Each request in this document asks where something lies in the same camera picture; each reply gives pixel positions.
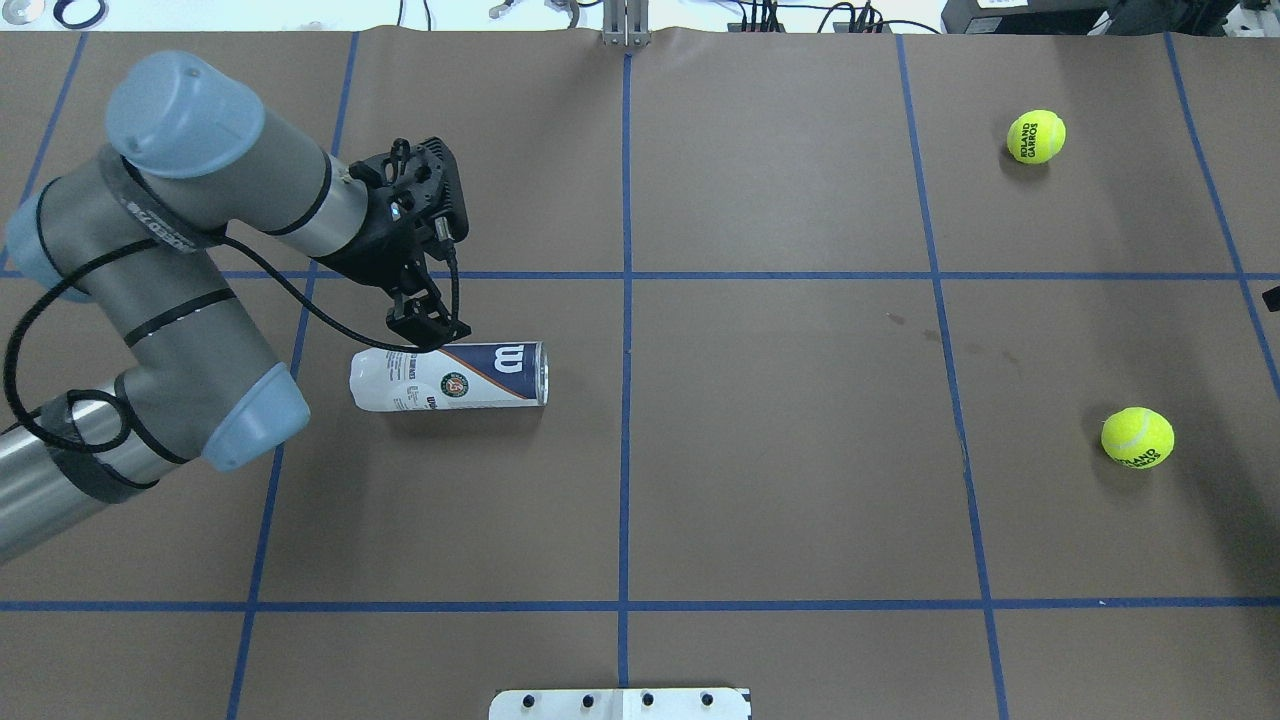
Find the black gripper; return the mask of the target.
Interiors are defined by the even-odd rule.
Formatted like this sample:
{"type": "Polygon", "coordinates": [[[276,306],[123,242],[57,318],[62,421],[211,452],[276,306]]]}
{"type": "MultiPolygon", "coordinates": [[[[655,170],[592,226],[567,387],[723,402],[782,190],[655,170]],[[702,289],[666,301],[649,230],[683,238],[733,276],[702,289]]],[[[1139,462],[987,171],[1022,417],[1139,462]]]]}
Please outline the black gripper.
{"type": "Polygon", "coordinates": [[[392,295],[387,328],[415,352],[426,354],[472,334],[438,291],[426,287],[425,258],[445,259],[436,233],[444,219],[453,242],[468,233],[460,168],[439,137],[419,143],[397,138],[390,151],[348,167],[346,174],[365,192],[353,237],[317,263],[343,277],[392,295]]]}

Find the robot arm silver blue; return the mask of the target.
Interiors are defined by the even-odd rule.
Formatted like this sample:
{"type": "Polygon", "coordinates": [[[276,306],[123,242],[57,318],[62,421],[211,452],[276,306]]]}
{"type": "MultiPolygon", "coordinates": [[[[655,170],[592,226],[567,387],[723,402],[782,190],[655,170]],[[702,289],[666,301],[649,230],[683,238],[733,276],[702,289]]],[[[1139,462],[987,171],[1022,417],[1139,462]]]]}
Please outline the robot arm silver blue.
{"type": "Polygon", "coordinates": [[[44,287],[5,343],[3,560],[155,487],[198,457],[243,466],[300,433],[310,409],[209,256],[228,247],[303,309],[333,320],[265,258],[227,233],[241,222],[390,299],[396,350],[467,337],[456,245],[468,233],[454,154],[397,138],[349,165],[269,109],[247,85],[184,51],[155,53],[116,86],[108,142],[12,215],[5,241],[44,287]],[[59,299],[95,304],[136,364],[38,407],[20,398],[27,334],[59,299]]]}

